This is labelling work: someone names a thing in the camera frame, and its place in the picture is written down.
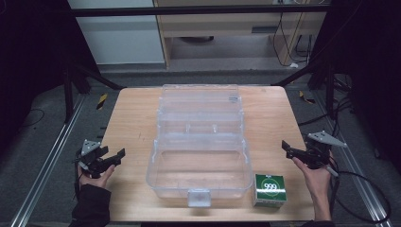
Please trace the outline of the white cabinet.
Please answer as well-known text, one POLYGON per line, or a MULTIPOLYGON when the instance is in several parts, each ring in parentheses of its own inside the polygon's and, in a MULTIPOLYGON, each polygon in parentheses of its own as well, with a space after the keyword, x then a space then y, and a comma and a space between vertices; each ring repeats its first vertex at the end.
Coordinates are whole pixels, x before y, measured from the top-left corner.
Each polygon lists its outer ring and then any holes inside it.
MULTIPOLYGON (((68 0, 72 9, 153 7, 152 0, 68 0)), ((164 63, 155 16, 78 17, 78 24, 99 65, 164 63)))

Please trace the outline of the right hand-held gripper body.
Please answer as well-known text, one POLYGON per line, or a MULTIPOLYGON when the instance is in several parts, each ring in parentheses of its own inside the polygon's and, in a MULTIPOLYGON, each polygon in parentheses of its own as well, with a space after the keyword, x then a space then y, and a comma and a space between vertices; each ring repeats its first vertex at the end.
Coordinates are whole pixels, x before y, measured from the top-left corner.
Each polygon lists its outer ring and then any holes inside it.
POLYGON ((325 131, 309 133, 305 138, 306 152, 312 156, 311 161, 305 161, 310 169, 319 169, 330 164, 330 149, 332 146, 347 148, 347 144, 325 131))

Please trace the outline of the aluminium floor rail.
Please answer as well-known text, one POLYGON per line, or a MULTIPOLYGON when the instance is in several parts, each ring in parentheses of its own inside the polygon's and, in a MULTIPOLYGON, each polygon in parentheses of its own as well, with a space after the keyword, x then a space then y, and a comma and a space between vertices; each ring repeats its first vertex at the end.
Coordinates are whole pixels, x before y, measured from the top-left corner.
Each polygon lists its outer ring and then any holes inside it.
POLYGON ((340 169, 344 180, 353 181, 358 196, 366 208, 369 217, 364 217, 354 211, 354 206, 348 206, 345 200, 338 199, 335 202, 349 215, 375 227, 394 227, 391 222, 392 207, 383 191, 368 178, 359 166, 352 150, 348 147, 336 147, 337 155, 343 162, 340 169))
POLYGON ((40 172, 38 173, 33 185, 26 195, 23 204, 11 220, 9 227, 26 227, 31 214, 44 191, 48 179, 56 163, 58 162, 58 159, 69 138, 69 135, 78 120, 78 116, 81 112, 82 105, 84 104, 85 99, 86 95, 78 95, 77 101, 73 107, 71 118, 63 124, 61 131, 51 150, 49 151, 40 172))

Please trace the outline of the black metal stand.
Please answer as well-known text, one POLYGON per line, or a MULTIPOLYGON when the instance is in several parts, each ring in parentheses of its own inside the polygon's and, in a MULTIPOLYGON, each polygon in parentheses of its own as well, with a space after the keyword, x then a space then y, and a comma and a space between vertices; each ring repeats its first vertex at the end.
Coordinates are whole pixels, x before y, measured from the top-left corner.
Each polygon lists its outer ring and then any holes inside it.
POLYGON ((94 79, 113 90, 124 89, 124 86, 118 85, 104 78, 99 72, 96 72, 95 70, 91 70, 78 63, 66 63, 62 69, 65 103, 65 123, 68 123, 72 119, 74 114, 73 87, 76 87, 80 94, 88 94, 91 91, 91 85, 89 84, 87 77, 94 79))
POLYGON ((325 85, 325 109, 328 115, 334 118, 334 66, 330 60, 313 60, 303 69, 298 70, 286 79, 273 83, 272 86, 285 87, 306 74, 311 75, 307 83, 309 89, 316 90, 323 84, 325 85))

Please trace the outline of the person's right hand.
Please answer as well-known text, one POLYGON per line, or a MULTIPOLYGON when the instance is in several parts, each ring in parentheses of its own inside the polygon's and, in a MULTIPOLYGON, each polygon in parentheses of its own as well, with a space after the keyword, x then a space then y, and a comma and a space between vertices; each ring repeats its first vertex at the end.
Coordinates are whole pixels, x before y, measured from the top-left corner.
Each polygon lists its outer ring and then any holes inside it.
POLYGON ((310 169, 300 159, 294 157, 293 163, 303 172, 306 186, 311 194, 314 202, 328 203, 328 186, 330 183, 331 173, 327 167, 318 169, 310 169))

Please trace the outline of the person's left hand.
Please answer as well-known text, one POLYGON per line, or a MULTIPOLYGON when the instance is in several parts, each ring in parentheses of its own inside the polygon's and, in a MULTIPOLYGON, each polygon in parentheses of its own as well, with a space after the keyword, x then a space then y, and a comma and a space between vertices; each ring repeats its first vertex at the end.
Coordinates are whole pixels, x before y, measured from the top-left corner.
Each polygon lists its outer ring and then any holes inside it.
POLYGON ((82 171, 82 168, 79 166, 77 168, 78 171, 78 185, 84 186, 86 184, 90 184, 96 187, 105 188, 107 185, 107 181, 113 175, 115 169, 115 165, 111 165, 105 172, 103 172, 99 178, 94 179, 91 175, 82 171))

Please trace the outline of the black horizontal frame bar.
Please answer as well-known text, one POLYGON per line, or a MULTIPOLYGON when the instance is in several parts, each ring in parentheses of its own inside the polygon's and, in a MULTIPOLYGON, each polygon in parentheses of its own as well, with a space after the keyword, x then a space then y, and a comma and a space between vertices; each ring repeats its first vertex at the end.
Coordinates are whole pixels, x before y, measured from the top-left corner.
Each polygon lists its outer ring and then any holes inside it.
POLYGON ((101 16, 148 16, 148 15, 190 15, 190 14, 233 14, 233 13, 281 13, 281 12, 323 12, 331 5, 244 5, 244 6, 189 6, 157 8, 118 9, 70 9, 76 17, 101 16))

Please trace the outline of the clear plastic storage box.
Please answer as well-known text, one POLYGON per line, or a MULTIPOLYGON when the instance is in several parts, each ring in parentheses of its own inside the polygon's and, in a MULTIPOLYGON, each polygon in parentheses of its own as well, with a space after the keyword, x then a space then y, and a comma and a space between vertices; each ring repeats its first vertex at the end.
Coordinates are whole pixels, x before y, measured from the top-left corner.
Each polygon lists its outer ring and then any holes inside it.
POLYGON ((158 197, 209 207, 240 199, 253 185, 238 86, 167 84, 156 126, 146 180, 158 197))

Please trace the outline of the light wooden desk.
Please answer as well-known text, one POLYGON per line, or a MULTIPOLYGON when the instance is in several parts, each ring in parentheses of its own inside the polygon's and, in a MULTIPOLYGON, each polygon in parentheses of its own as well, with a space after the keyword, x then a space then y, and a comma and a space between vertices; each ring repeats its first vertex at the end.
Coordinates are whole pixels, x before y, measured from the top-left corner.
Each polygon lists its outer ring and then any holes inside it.
MULTIPOLYGON (((152 0, 156 7, 323 5, 330 0, 152 0)), ((267 35, 282 64, 295 61, 295 46, 302 36, 317 35, 323 12, 233 13, 159 15, 164 39, 232 35, 267 35)))

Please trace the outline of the yellow and black tape strip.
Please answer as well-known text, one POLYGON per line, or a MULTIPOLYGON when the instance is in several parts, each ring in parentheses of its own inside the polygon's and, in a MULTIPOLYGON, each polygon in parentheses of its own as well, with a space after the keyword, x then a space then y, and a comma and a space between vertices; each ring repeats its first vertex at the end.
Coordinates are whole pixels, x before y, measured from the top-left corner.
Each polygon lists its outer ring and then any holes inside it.
POLYGON ((104 93, 104 94, 102 94, 102 95, 100 96, 99 101, 98 101, 98 103, 96 104, 96 109, 97 109, 97 110, 101 110, 101 109, 102 109, 102 107, 103 107, 103 105, 104 105, 104 103, 105 103, 107 97, 108 97, 108 94, 107 94, 107 93, 104 93))
POLYGON ((315 104, 316 101, 313 96, 309 93, 305 93, 304 91, 299 92, 299 97, 306 103, 315 104))

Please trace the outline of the green and white carton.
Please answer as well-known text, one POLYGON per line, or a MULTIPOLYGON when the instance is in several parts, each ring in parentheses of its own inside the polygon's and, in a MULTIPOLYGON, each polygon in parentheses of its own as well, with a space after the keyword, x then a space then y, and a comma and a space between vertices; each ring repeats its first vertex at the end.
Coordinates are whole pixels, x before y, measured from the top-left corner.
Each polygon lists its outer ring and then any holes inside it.
POLYGON ((253 182, 253 205, 280 208, 287 198, 283 176, 255 174, 253 182))

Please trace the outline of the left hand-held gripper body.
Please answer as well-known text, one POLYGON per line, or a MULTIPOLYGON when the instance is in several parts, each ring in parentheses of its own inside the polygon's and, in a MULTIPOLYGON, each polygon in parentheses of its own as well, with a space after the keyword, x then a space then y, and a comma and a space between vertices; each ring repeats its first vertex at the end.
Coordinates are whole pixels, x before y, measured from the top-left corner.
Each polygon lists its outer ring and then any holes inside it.
POLYGON ((78 150, 75 157, 75 163, 84 171, 90 173, 93 178, 99 178, 104 172, 102 169, 102 157, 96 157, 95 149, 101 148, 101 143, 85 139, 81 150, 78 150))

